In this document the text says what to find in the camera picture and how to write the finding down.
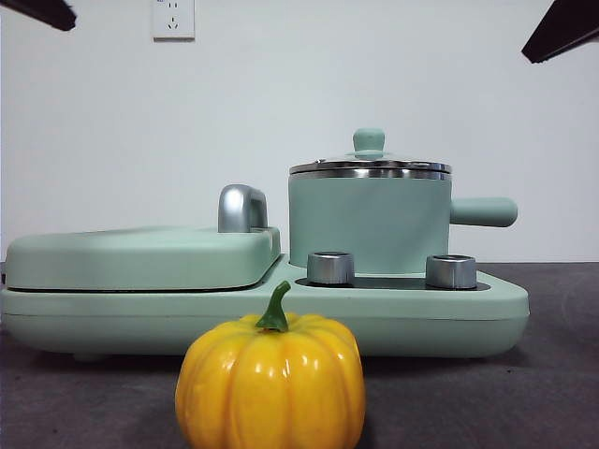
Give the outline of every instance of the knob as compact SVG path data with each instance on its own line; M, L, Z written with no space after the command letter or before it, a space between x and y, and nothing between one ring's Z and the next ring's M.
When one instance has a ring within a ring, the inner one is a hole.
M354 257L337 251L309 253L308 281L330 285L353 283Z
M354 155L358 159L374 160L383 157L385 133L379 128L359 128L354 133Z
M427 285L452 290L476 287L476 261L468 255L427 257Z

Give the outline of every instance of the power outlet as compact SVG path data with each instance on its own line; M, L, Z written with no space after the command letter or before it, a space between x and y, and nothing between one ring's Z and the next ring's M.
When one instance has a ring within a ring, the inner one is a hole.
M152 0L153 40L194 40L196 0Z

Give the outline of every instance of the pumpkin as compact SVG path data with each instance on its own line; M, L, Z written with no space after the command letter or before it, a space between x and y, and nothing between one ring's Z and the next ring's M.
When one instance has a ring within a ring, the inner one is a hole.
M338 321L284 313L282 282L266 313L223 323L187 350L175 392L195 449L352 449L364 423L358 346Z

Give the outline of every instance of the green stem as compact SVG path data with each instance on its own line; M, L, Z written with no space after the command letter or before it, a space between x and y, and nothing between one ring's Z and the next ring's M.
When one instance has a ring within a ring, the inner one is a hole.
M279 332L286 332L289 330L283 307L281 307L281 301L285 293L289 291L291 285L289 282L283 281L276 286L270 297L269 307L262 315L262 318L256 323L256 327L262 327L267 330L277 330Z

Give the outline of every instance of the dark table surface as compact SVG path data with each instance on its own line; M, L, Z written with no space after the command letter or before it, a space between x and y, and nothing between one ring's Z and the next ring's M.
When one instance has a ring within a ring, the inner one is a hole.
M479 268L529 291L519 344L485 359L366 357L358 448L599 447L599 263ZM186 447L181 357L83 364L6 332L1 345L2 449Z

